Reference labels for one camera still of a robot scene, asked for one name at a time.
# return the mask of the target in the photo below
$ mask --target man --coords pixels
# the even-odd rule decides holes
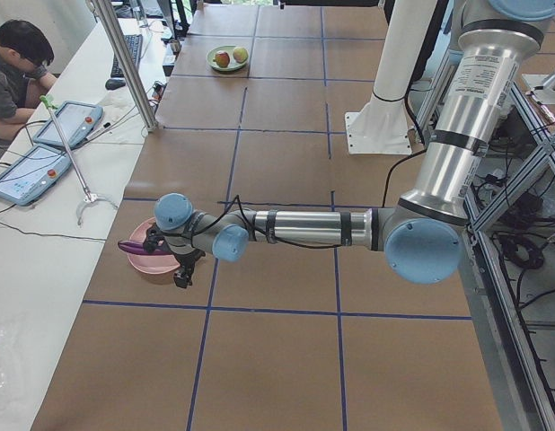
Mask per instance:
[[[35,25],[20,20],[0,27],[0,139],[12,141],[56,82],[44,64],[54,53]]]

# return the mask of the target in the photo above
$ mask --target gray shirt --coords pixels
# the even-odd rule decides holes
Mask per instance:
[[[26,97],[28,78],[40,79],[47,73],[46,67],[38,66],[32,73],[10,66],[0,57],[0,119],[9,119],[16,113],[18,101]]]

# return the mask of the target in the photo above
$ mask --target blue electronic device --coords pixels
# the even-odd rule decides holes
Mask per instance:
[[[79,101],[65,101],[56,110],[56,117],[66,140],[73,149],[78,146],[100,121],[103,109],[99,105],[90,105]],[[64,148],[60,135],[50,119],[32,138],[36,144],[45,144]]]
[[[37,144],[0,174],[0,198],[16,205],[29,205],[68,170],[66,152]]]

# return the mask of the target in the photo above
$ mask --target pink plate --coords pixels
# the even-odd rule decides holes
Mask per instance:
[[[145,240],[145,231],[154,222],[155,218],[149,218],[143,222],[130,235],[130,241],[143,242]],[[180,266],[178,261],[170,254],[167,256],[139,256],[128,253],[128,260],[134,268],[144,274],[165,274],[166,272],[174,271]]]

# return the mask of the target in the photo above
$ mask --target black mouse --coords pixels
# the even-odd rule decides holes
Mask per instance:
[[[110,78],[106,81],[106,90],[116,90],[117,88],[126,85],[126,81],[123,78]]]

